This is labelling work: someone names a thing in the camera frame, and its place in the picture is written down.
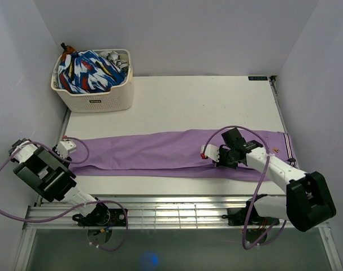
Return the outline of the purple trousers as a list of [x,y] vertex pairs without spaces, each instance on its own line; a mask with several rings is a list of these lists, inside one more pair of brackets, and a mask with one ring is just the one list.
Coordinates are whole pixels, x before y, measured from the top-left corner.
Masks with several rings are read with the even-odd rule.
[[259,181],[261,173],[243,164],[236,169],[215,167],[201,158],[206,143],[224,143],[214,130],[192,129],[87,139],[70,157],[77,176],[147,176],[181,178],[222,178]]

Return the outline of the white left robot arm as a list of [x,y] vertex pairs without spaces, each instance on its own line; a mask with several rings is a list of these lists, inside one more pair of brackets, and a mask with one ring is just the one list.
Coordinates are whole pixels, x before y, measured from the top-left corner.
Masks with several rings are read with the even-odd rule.
[[42,146],[23,138],[16,141],[8,151],[11,161],[18,163],[14,173],[29,187],[49,202],[65,201],[76,206],[78,214],[72,219],[80,226],[104,226],[111,221],[110,211],[103,203],[90,204],[96,200],[81,191],[75,181],[76,175],[69,169],[69,154],[77,149],[74,141],[64,139],[52,148],[52,154]]

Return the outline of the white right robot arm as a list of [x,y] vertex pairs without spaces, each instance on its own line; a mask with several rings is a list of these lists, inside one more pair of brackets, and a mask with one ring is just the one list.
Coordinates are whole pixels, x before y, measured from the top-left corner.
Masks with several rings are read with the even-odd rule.
[[245,221],[259,224],[266,217],[287,220],[301,232],[333,218],[336,207],[324,176],[307,173],[273,155],[267,143],[247,141],[233,128],[222,134],[217,165],[237,168],[243,164],[267,177],[284,192],[284,196],[255,193],[246,204]]

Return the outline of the blue table label sticker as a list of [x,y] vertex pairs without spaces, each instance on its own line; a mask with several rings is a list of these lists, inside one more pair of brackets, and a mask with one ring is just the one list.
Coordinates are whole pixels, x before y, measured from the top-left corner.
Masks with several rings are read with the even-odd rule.
[[268,81],[267,76],[248,76],[249,81]]

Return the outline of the cream plastic laundry basket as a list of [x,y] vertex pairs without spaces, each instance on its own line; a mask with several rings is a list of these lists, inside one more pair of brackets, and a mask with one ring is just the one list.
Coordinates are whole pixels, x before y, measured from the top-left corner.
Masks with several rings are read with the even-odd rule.
[[129,109],[134,86],[131,56],[126,49],[77,51],[62,45],[51,76],[51,88],[75,113]]

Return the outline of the white grey garment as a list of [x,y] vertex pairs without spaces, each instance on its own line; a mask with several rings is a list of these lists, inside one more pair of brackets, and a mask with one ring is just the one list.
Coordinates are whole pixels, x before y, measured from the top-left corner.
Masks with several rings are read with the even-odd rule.
[[99,55],[121,69],[125,75],[128,74],[130,64],[127,54],[117,53],[113,50],[106,50],[99,53]]

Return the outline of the blue white patterned garment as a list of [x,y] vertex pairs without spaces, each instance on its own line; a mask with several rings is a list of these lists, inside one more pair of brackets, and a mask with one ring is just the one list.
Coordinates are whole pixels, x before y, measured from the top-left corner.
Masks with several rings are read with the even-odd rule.
[[57,67],[58,86],[71,94],[106,93],[126,78],[121,69],[93,50],[69,54]]

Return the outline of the orange black garment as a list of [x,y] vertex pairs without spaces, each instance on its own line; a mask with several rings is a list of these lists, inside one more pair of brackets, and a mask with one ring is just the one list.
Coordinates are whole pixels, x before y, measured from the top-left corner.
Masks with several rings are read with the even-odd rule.
[[67,55],[73,54],[76,52],[76,50],[72,46],[66,45],[64,42],[62,42],[60,45],[63,49],[62,55],[60,57],[61,62],[66,59]]

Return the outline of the aluminium rail frame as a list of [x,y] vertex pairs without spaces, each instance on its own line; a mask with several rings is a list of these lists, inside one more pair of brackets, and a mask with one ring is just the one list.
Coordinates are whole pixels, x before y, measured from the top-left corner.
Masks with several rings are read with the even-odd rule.
[[[182,76],[171,88],[170,76],[135,77],[133,106],[106,113],[66,112],[61,135],[80,138],[155,133],[236,122],[256,129],[285,131],[270,79],[246,76]],[[129,210],[129,233],[121,249],[90,245],[86,229],[69,216],[27,225],[16,270],[342,270],[329,223],[308,233],[280,224],[282,235],[268,246],[244,250],[241,227],[222,219],[241,207],[255,183],[162,177],[81,178],[81,187]]]

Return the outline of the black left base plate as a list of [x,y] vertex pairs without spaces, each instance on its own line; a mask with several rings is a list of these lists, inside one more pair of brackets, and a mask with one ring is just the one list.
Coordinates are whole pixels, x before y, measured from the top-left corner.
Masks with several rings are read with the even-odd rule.
[[72,216],[72,220],[75,221],[78,226],[126,226],[124,212],[121,209],[115,208],[106,208],[100,211],[94,210],[87,216],[83,216],[82,214],[76,214]]

